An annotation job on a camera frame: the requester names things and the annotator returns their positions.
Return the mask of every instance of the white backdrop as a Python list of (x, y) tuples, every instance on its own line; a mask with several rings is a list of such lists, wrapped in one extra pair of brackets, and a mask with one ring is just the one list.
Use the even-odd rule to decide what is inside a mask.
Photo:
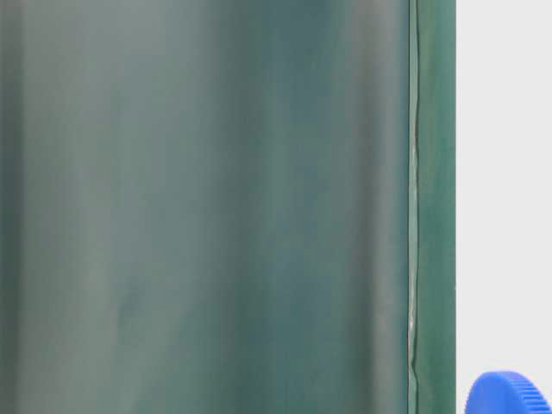
[(488, 370), (552, 400), (552, 1), (457, 0), (457, 412)]

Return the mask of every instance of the blue cap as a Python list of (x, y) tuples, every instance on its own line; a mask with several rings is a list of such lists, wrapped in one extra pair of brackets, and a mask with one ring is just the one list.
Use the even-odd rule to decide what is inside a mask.
[(474, 383), (466, 414), (552, 414), (548, 403), (523, 375), (484, 373)]

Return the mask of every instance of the ridged cap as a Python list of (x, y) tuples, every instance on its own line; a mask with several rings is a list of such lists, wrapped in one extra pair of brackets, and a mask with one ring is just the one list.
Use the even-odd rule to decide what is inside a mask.
[(523, 375), (484, 373), (472, 386), (466, 414), (552, 414), (548, 403)]

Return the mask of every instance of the white background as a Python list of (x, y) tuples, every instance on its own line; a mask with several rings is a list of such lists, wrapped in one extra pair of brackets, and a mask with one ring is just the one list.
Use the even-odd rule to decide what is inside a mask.
[(480, 373), (552, 401), (552, 0), (457, 0), (457, 412)]

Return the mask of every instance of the blue bottle cap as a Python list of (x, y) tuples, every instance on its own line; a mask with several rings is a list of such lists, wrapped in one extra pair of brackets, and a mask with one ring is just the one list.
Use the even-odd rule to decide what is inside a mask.
[(484, 373), (474, 383), (466, 414), (552, 414), (548, 403), (523, 375)]

